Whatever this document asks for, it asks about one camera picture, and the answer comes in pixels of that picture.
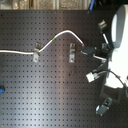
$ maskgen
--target connector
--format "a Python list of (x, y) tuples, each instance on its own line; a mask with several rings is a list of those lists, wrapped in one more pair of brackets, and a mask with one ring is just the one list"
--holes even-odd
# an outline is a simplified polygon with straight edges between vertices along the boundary
[(94, 81), (95, 79), (98, 79), (99, 78), (99, 76), (98, 76), (97, 73), (92, 74), (92, 72), (90, 72), (89, 74), (87, 74), (86, 77), (87, 77), (89, 83), (92, 82), (92, 81)]

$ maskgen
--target cable clip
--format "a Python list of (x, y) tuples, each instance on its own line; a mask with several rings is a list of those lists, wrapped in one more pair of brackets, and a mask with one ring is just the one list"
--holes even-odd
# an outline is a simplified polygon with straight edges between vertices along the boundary
[(33, 54), (33, 62), (38, 63), (39, 60), (39, 50), (41, 49), (41, 44), (36, 43), (36, 47), (34, 48), (34, 54)]

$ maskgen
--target metal bracket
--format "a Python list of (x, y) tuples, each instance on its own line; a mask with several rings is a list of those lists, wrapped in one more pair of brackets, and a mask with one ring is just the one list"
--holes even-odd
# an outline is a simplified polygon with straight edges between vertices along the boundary
[(33, 62), (38, 63), (39, 60), (39, 53), (38, 51), (41, 49), (41, 44), (36, 43), (36, 47), (34, 48), (34, 56), (33, 56)]
[(108, 50), (108, 44), (102, 43), (102, 49)]
[(96, 114), (103, 115), (111, 106), (112, 99), (109, 97), (105, 99), (105, 101), (102, 103), (102, 105), (98, 105), (96, 108)]
[(70, 54), (69, 54), (69, 63), (75, 62), (75, 44), (70, 44)]

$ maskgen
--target black wire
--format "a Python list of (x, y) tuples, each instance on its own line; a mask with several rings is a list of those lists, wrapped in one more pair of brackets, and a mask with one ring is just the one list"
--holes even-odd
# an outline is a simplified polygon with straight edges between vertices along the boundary
[(126, 92), (126, 97), (128, 98), (128, 87), (126, 86), (126, 84), (124, 84), (122, 82), (122, 80), (119, 78), (119, 76), (117, 74), (115, 74), (113, 71), (107, 70), (106, 72), (111, 72), (112, 74), (114, 74), (116, 76), (116, 78), (121, 82), (121, 84), (123, 85), (125, 92)]
[(117, 74), (115, 74), (113, 71), (106, 70), (105, 72), (111, 72), (113, 75), (116, 76), (116, 78), (121, 82), (121, 84), (122, 84), (124, 87), (126, 87), (126, 85), (122, 82), (122, 80), (120, 79), (120, 77), (119, 77)]

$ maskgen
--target wire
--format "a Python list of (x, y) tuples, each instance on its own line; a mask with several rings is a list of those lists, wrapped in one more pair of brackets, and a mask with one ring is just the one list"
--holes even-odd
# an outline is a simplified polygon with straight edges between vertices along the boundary
[(50, 40), (42, 49), (39, 50), (39, 52), (42, 52), (53, 40), (55, 40), (57, 37), (59, 37), (60, 35), (62, 34), (65, 34), (65, 33), (70, 33), (72, 34), (74, 37), (76, 37), (76, 39), (83, 45), (83, 42), (82, 40), (75, 34), (73, 33), (72, 31), (70, 30), (65, 30), (65, 31), (62, 31), (60, 33), (58, 33), (52, 40)]
[(0, 50), (2, 53), (16, 53), (16, 54), (24, 54), (24, 55), (32, 55), (33, 52), (20, 52), (20, 51), (11, 51), (11, 50)]
[[(51, 42), (53, 42), (57, 37), (59, 37), (59, 36), (62, 35), (62, 34), (65, 34), (65, 33), (70, 33), (70, 34), (72, 34), (82, 45), (84, 45), (83, 42), (82, 42), (82, 40), (81, 40), (75, 33), (73, 33), (73, 32), (70, 31), (70, 30), (65, 30), (65, 31), (62, 31), (62, 32), (58, 33), (55, 37), (53, 37), (53, 39), (50, 40), (43, 48), (41, 48), (41, 49), (38, 51), (38, 53), (42, 52), (42, 51), (43, 51), (48, 45), (50, 45)], [(34, 52), (20, 52), (20, 51), (11, 51), (11, 50), (0, 50), (0, 53), (15, 53), (15, 54), (24, 54), (24, 55), (33, 55), (33, 54), (34, 54)]]
[(99, 73), (97, 73), (97, 74), (99, 75), (99, 74), (103, 74), (103, 73), (105, 73), (105, 72), (111, 72), (111, 73), (112, 73), (113, 75), (115, 75), (115, 77), (121, 82), (121, 84), (122, 84), (124, 87), (126, 87), (125, 84), (122, 82), (122, 80), (119, 78), (119, 76), (118, 76), (117, 74), (115, 74), (113, 71), (106, 70), (106, 71), (99, 72)]

